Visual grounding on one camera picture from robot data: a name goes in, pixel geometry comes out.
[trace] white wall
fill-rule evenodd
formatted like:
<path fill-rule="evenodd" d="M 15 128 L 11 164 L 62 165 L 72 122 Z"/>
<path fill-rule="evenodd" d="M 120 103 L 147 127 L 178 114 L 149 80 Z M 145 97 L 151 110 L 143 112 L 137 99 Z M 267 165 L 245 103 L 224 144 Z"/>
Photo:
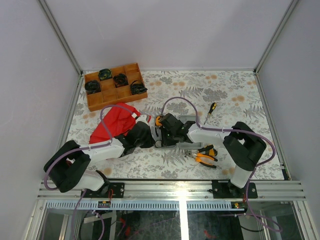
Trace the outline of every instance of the white wall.
<path fill-rule="evenodd" d="M 35 0 L 1 1 L 0 239 L 21 239 L 77 74 Z"/>
<path fill-rule="evenodd" d="M 320 1 L 300 1 L 260 79 L 288 166 L 320 229 Z"/>
<path fill-rule="evenodd" d="M 253 69 L 291 0 L 47 0 L 85 70 Z"/>

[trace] pliers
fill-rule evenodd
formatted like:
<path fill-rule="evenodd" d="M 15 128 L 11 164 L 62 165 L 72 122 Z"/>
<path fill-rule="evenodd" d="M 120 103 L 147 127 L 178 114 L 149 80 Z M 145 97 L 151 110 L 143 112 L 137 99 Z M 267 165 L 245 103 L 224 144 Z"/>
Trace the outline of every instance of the pliers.
<path fill-rule="evenodd" d="M 202 152 L 207 152 L 213 150 L 213 154 L 216 156 L 217 155 L 217 150 L 214 149 L 213 145 L 209 145 L 207 147 L 201 148 L 200 150 L 196 151 L 196 152 L 192 152 L 190 150 L 185 151 L 185 155 L 191 158 L 194 158 L 196 162 L 202 164 L 203 166 L 206 166 L 208 168 L 212 168 L 215 169 L 217 168 L 217 166 L 206 162 L 204 159 L 208 159 L 214 162 L 217 162 L 218 159 L 216 159 L 214 156 L 206 154 L 206 153 L 202 153 Z"/>

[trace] glass panel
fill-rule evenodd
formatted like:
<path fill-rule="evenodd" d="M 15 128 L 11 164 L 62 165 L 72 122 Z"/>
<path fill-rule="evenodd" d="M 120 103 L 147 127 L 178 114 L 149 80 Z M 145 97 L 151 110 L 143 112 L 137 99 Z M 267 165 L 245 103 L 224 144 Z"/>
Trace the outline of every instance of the glass panel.
<path fill-rule="evenodd" d="M 277 222 L 283 229 L 275 232 L 265 228 L 250 211 L 246 216 L 230 216 L 235 211 L 188 211 L 189 239 L 219 240 L 302 240 L 299 225 L 291 202 L 252 202 L 251 208 L 261 215 Z M 273 229 L 279 229 L 271 220 L 262 222 Z"/>
<path fill-rule="evenodd" d="M 115 210 L 97 211 L 103 217 L 102 240 L 180 240 L 180 215 L 178 211 Z M 69 215 L 65 239 L 71 235 L 72 210 L 49 209 L 43 224 L 40 240 L 59 240 L 64 215 Z M 102 222 L 92 211 L 78 210 L 74 220 L 74 235 L 77 240 L 97 240 L 102 233 Z"/>
<path fill-rule="evenodd" d="M 276 221 L 282 232 L 271 231 L 254 217 L 234 217 L 239 211 L 225 211 L 223 204 L 219 210 L 212 210 L 210 204 L 193 204 L 187 211 L 188 233 L 190 240 L 302 240 L 300 226 L 296 221 L 291 202 L 251 202 L 257 215 Z M 104 233 L 102 240 L 180 240 L 181 219 L 176 210 L 99 210 L 103 217 Z M 59 240 L 63 219 L 67 225 L 65 240 L 73 240 L 71 230 L 71 209 L 48 209 L 44 231 L 40 240 Z M 263 223 L 277 229 L 272 221 L 262 218 Z M 74 217 L 74 235 L 77 240 L 97 240 L 102 233 L 102 222 L 92 211 L 78 210 Z"/>

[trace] cable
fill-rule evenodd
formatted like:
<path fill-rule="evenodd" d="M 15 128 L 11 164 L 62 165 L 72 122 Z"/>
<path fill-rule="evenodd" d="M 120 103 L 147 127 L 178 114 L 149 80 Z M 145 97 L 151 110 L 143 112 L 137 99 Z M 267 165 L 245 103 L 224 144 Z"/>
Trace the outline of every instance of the cable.
<path fill-rule="evenodd" d="M 149 224 L 148 226 L 145 226 L 145 227 L 143 227 L 143 228 L 140 228 L 140 229 L 138 229 L 137 231 L 135 231 L 135 232 L 133 233 L 133 235 L 131 235 L 127 240 L 132 239 L 132 238 L 133 238 L 135 235 L 137 235 L 140 231 L 142 231 L 142 230 L 144 230 L 144 229 L 146 229 L 146 228 L 152 227 L 152 226 L 154 226 L 154 225 L 156 225 L 156 224 L 165 223 L 165 222 L 167 222 L 167 221 L 170 221 L 170 220 L 173 220 L 173 219 L 176 219 L 176 218 L 179 218 L 179 216 L 174 216 L 174 217 L 168 218 L 168 219 L 166 219 L 166 220 L 157 221 L 157 222 L 155 222 L 155 223 Z"/>
<path fill-rule="evenodd" d="M 273 220 L 271 217 L 267 217 L 267 216 L 262 216 L 262 215 L 258 215 L 258 214 L 254 214 L 252 213 L 238 213 L 238 214 L 221 214 L 219 215 L 221 217 L 239 217 L 239 216 L 251 216 L 254 217 L 255 219 L 259 219 L 259 222 L 261 223 L 262 221 L 260 219 L 266 219 L 272 223 L 274 223 L 275 225 L 277 225 L 279 227 L 279 230 L 271 228 L 269 226 L 265 226 L 266 228 L 268 227 L 270 230 L 274 231 L 274 232 L 278 232 L 281 233 L 283 231 L 283 228 L 279 225 L 279 223 L 277 223 L 275 220 Z"/>
<path fill-rule="evenodd" d="M 71 216 L 71 235 L 72 235 L 72 238 L 73 240 L 77 240 L 75 235 L 74 235 L 74 232 L 75 232 L 75 215 L 76 215 L 76 212 L 77 212 L 77 208 L 81 202 L 81 200 L 84 198 L 85 194 L 87 192 L 87 189 L 85 189 L 81 195 L 81 197 L 79 198 L 78 202 L 76 203 L 75 207 L 74 207 L 74 210 L 73 210 L 73 213 L 72 213 L 72 216 Z M 105 222 L 104 222 L 104 219 L 102 218 L 102 216 L 97 213 L 97 212 L 94 212 L 100 219 L 101 219 L 101 222 L 102 222 L 102 233 L 100 235 L 100 237 L 98 238 L 98 240 L 101 240 L 102 237 L 104 236 L 104 233 L 105 233 Z"/>
<path fill-rule="evenodd" d="M 111 203 L 111 199 L 112 199 L 112 197 L 113 197 L 113 195 L 114 195 L 114 190 L 111 188 L 111 191 L 109 192 L 109 202 Z"/>
<path fill-rule="evenodd" d="M 122 228 L 121 228 L 121 230 L 119 231 L 119 233 L 117 234 L 117 236 L 116 236 L 116 240 L 119 238 L 119 236 L 120 236 L 120 233 L 123 231 L 123 229 L 125 228 L 125 226 L 126 226 L 126 223 L 127 223 L 127 219 L 128 219 L 128 211 L 126 211 L 126 215 L 125 215 L 125 221 L 124 221 L 124 223 L 123 223 L 123 225 L 122 225 Z"/>
<path fill-rule="evenodd" d="M 82 239 L 81 239 L 82 226 L 83 226 L 83 224 L 84 224 L 84 222 L 85 222 L 85 218 L 88 216 L 88 213 L 90 213 L 90 212 L 91 212 L 91 211 L 89 210 L 89 211 L 87 211 L 87 212 L 85 213 L 85 215 L 84 215 L 84 217 L 83 217 L 83 219 L 82 219 L 82 221 L 81 221 L 81 223 L 80 223 L 79 232 L 78 232 L 78 238 L 79 238 L 79 240 L 82 240 Z"/>
<path fill-rule="evenodd" d="M 117 220 L 115 220 L 113 223 L 111 223 L 110 227 L 111 227 L 113 224 L 115 224 L 116 222 L 117 222 Z"/>
<path fill-rule="evenodd" d="M 244 227 L 244 226 L 241 226 L 241 225 L 240 225 L 240 227 L 241 227 L 242 229 L 247 230 L 247 231 L 252 232 L 252 233 L 261 233 L 261 232 L 264 231 L 263 228 L 261 228 L 261 229 L 259 229 L 259 230 L 251 230 L 251 229 L 248 229 L 248 228 L 246 228 L 246 227 Z"/>
<path fill-rule="evenodd" d="M 257 167 L 263 165 L 263 164 L 266 164 L 268 162 L 270 162 L 275 156 L 276 156 L 276 148 L 275 146 L 273 145 L 273 143 L 267 139 L 266 137 L 258 134 L 258 133 L 255 133 L 255 132 L 252 132 L 252 131 L 246 131 L 246 130 L 238 130 L 238 129 L 223 129 L 223 128 L 214 128 L 214 127 L 204 127 L 204 126 L 201 126 L 200 124 L 200 121 L 199 121 L 199 115 L 198 115 L 198 111 L 197 111 L 197 108 L 196 106 L 191 102 L 189 101 L 188 99 L 185 99 L 184 97 L 181 97 L 181 96 L 174 96 L 174 97 L 171 97 L 169 98 L 167 101 L 165 101 L 165 103 L 163 104 L 162 106 L 162 109 L 161 109 L 161 115 L 164 114 L 164 110 L 165 110 L 165 107 L 166 107 L 166 104 L 173 100 L 173 99 L 182 99 L 186 102 L 188 102 L 194 109 L 195 111 L 195 123 L 196 125 L 200 128 L 200 129 L 203 129 L 203 130 L 209 130 L 209 131 L 216 131 L 216 132 L 236 132 L 236 133 L 244 133 L 244 134 L 250 134 L 250 135 L 253 135 L 255 137 L 258 137 L 258 138 L 261 138 L 263 139 L 264 141 L 266 141 L 272 148 L 272 155 L 271 157 L 269 157 L 267 160 L 263 161 L 263 162 L 260 162 L 258 163 L 255 168 L 253 169 L 249 179 L 248 179 L 248 182 L 246 183 L 246 186 L 245 186 L 245 198 L 246 198 L 246 202 L 247 202 L 247 205 L 248 205 L 248 208 L 249 210 L 252 212 L 252 216 L 260 223 L 262 224 L 262 226 L 266 227 L 267 229 L 271 230 L 271 231 L 274 231 L 274 232 L 277 232 L 277 233 L 281 233 L 283 231 L 283 228 L 278 225 L 277 222 L 275 222 L 275 224 L 279 227 L 279 229 L 274 229 L 272 227 L 269 227 L 268 225 L 266 225 L 265 223 L 263 223 L 259 218 L 258 218 L 258 215 L 256 215 L 253 211 L 253 209 L 251 208 L 251 205 L 249 204 L 249 198 L 248 198 L 248 190 L 249 190 L 249 184 L 250 184 L 250 181 L 251 181 L 251 178 L 252 176 L 255 174 L 255 171 L 257 169 Z"/>
<path fill-rule="evenodd" d="M 57 190 L 58 188 L 57 187 L 49 187 L 48 186 L 48 177 L 49 177 L 49 174 L 51 172 L 51 170 L 54 168 L 54 166 L 63 158 L 65 158 L 66 156 L 68 156 L 69 154 L 72 154 L 72 153 L 75 153 L 75 152 L 78 152 L 78 151 L 84 151 L 84 150 L 90 150 L 90 149 L 98 149 L 98 148 L 103 148 L 103 147 L 107 147 L 109 146 L 111 143 L 112 143 L 112 134 L 111 132 L 109 131 L 107 125 L 105 124 L 104 122 L 104 118 L 103 118 L 103 111 L 107 108 L 111 108 L 111 107 L 117 107 L 117 108 L 121 108 L 121 109 L 124 109 L 126 111 L 128 111 L 129 113 L 133 114 L 132 111 L 130 111 L 129 109 L 125 108 L 124 106 L 121 106 L 121 105 L 114 105 L 114 104 L 111 104 L 111 105 L 107 105 L 105 106 L 104 108 L 101 109 L 101 112 L 100 112 L 100 120 L 101 120 L 101 123 L 105 129 L 105 131 L 107 132 L 109 138 L 110 138 L 110 141 L 107 142 L 107 143 L 102 143 L 100 145 L 95 145 L 95 146 L 91 146 L 91 147 L 88 147 L 88 146 L 85 146 L 85 147 L 79 147 L 79 148 L 75 148 L 75 149 L 72 149 L 70 151 L 67 151 L 65 152 L 64 154 L 62 154 L 61 156 L 59 156 L 47 169 L 47 171 L 45 172 L 45 175 L 44 175 L 44 179 L 43 179 L 43 184 L 45 186 L 45 188 L 47 190 L 50 190 L 50 191 L 53 191 L 53 190 Z"/>
<path fill-rule="evenodd" d="M 113 137 L 112 137 L 112 134 L 111 134 L 111 132 L 109 131 L 109 129 L 108 129 L 107 125 L 105 124 L 105 122 L 103 121 L 103 120 L 104 120 L 104 119 L 103 119 L 103 111 L 104 111 L 105 109 L 111 108 L 111 107 L 121 108 L 121 109 L 124 109 L 124 110 L 128 111 L 129 113 L 133 114 L 132 111 L 130 111 L 129 109 L 125 108 L 124 106 L 120 106 L 120 105 L 111 104 L 111 105 L 107 105 L 107 106 L 105 106 L 104 108 L 102 108 L 102 109 L 101 109 L 101 112 L 100 112 L 100 120 L 101 120 L 101 123 L 102 123 L 104 129 L 106 130 L 107 134 L 109 135 L 110 141 L 107 142 L 107 143 L 103 143 L 103 144 L 96 145 L 96 146 L 92 146 L 92 147 L 86 146 L 86 147 L 75 148 L 75 149 L 72 149 L 72 150 L 70 150 L 70 151 L 67 151 L 67 152 L 65 152 L 64 154 L 62 154 L 61 156 L 59 156 L 55 161 L 53 161 L 53 163 L 48 167 L 47 171 L 45 172 L 43 184 L 44 184 L 44 186 L 45 186 L 45 188 L 46 188 L 47 190 L 53 191 L 53 190 L 57 190 L 57 189 L 58 189 L 58 187 L 49 187 L 49 186 L 48 186 L 48 177 L 49 177 L 49 174 L 50 174 L 51 170 L 54 168 L 54 166 L 55 166 L 59 161 L 61 161 L 63 158 L 65 158 L 65 157 L 68 156 L 69 154 L 72 154 L 72 153 L 75 153 L 75 152 L 78 152 L 78 151 L 90 150 L 90 148 L 91 148 L 91 149 L 98 149 L 98 148 L 107 147 L 107 146 L 109 146 L 109 145 L 112 143 L 112 138 L 113 138 Z M 85 195 L 86 192 L 87 192 L 87 190 L 85 189 L 85 190 L 83 191 L 83 194 L 81 195 L 79 201 L 76 203 L 75 208 L 74 208 L 74 210 L 73 210 L 72 217 L 71 217 L 71 229 L 72 229 L 72 233 L 71 233 L 71 234 L 72 234 L 72 238 L 73 238 L 74 240 L 76 240 L 76 238 L 75 238 L 75 236 L 74 236 L 74 234 L 73 234 L 73 232 L 74 232 L 74 216 L 75 216 L 75 214 L 76 214 L 76 212 L 77 212 L 77 207 L 78 207 L 78 205 L 80 204 L 80 201 L 82 200 L 82 198 L 84 197 L 84 195 Z M 99 239 L 98 239 L 98 240 L 101 240 L 101 238 L 103 237 L 104 232 L 105 232 L 105 223 L 104 223 L 104 220 L 103 220 L 102 216 L 101 216 L 99 213 L 96 213 L 96 215 L 97 215 L 97 216 L 101 219 L 101 221 L 102 221 L 102 233 L 101 233 L 101 236 L 100 236 Z"/>

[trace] orange pliers handle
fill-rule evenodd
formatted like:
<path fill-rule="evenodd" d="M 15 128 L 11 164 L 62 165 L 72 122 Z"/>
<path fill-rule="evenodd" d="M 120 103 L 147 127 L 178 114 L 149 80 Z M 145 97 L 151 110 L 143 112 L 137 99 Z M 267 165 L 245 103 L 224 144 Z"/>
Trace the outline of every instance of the orange pliers handle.
<path fill-rule="evenodd" d="M 217 166 L 210 164 L 210 163 L 207 163 L 207 162 L 203 161 L 201 158 L 207 158 L 207 159 L 210 159 L 212 161 L 217 162 L 218 160 L 215 157 L 210 156 L 210 155 L 206 155 L 206 154 L 202 154 L 202 153 L 197 153 L 195 156 L 195 161 L 208 167 L 208 168 L 213 168 L 213 169 L 217 168 Z"/>
<path fill-rule="evenodd" d="M 160 123 L 160 119 L 161 119 L 161 116 L 157 116 L 157 117 L 155 118 L 155 125 L 156 125 L 157 127 L 161 127 L 161 126 L 162 126 L 162 124 Z"/>

